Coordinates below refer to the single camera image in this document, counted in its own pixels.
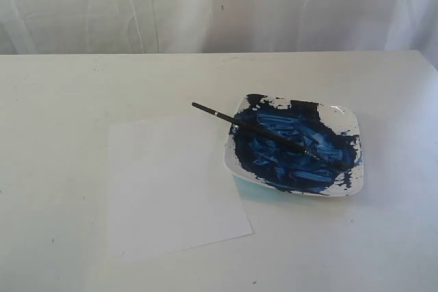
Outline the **black paintbrush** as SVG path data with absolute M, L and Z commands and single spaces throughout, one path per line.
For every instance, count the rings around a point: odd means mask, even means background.
M 201 110 L 201 111 L 204 111 L 204 112 L 206 112 L 208 114 L 211 114 L 211 115 L 213 115 L 213 116 L 215 116 L 215 117 L 217 117 L 217 118 L 219 118 L 221 120 L 227 121 L 227 122 L 231 123 L 232 125 L 238 126 L 241 129 L 246 129 L 248 131 L 252 131 L 253 133 L 256 133 L 256 134 L 258 134 L 260 136 L 263 136 L 263 137 L 268 138 L 268 139 L 270 139 L 272 141 L 275 141 L 275 142 L 277 142 L 277 143 L 279 143 L 281 145 L 284 145 L 284 146 L 286 146 L 288 148 L 291 148 L 293 151 L 295 151 L 297 153 L 306 155 L 308 157 L 311 157 L 312 159 L 315 159 L 316 161 L 325 163 L 326 165 L 329 165 L 332 168 L 335 168 L 335 169 L 340 170 L 340 171 L 346 171 L 347 170 L 346 165 L 343 162 L 341 162 L 340 160 L 337 160 L 337 159 L 335 159 L 335 160 L 325 159 L 323 156 L 318 155 L 316 152 L 313 152 L 313 151 L 309 150 L 308 148 L 297 144 L 296 142 L 293 142 L 291 140 L 287 140 L 287 139 L 285 139 L 283 137 L 275 135 L 274 133 L 272 133 L 272 132 L 270 132 L 268 130 L 261 129 L 259 127 L 251 125 L 251 124 L 249 124 L 247 122 L 244 122 L 242 120 L 238 120 L 236 118 L 232 118 L 232 117 L 230 117 L 230 116 L 228 116 L 226 114 L 223 114 L 221 112 L 218 112 L 218 111 L 216 111 L 214 109 L 211 109 L 209 107 L 206 107 L 204 105 L 201 105 L 201 104 L 198 104 L 198 103 L 195 103 L 195 102 L 192 102 L 192 106 L 197 108 L 197 109 L 199 109 L 199 110 Z

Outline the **white backdrop curtain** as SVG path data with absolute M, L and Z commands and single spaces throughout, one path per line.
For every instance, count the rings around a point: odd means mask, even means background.
M 1 52 L 437 52 L 437 0 L 1 0 Z

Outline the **white paper sheet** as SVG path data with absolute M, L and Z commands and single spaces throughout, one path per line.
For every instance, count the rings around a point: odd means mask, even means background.
M 109 130 L 109 251 L 144 261 L 252 233 L 224 166 L 224 130 L 205 114 Z

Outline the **white plate with blue paint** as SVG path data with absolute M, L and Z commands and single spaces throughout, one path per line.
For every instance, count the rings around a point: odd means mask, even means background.
M 344 197 L 363 187 L 359 123 L 347 107 L 247 94 L 235 117 L 291 140 L 347 169 L 333 168 L 233 125 L 224 162 L 233 175 L 293 194 Z

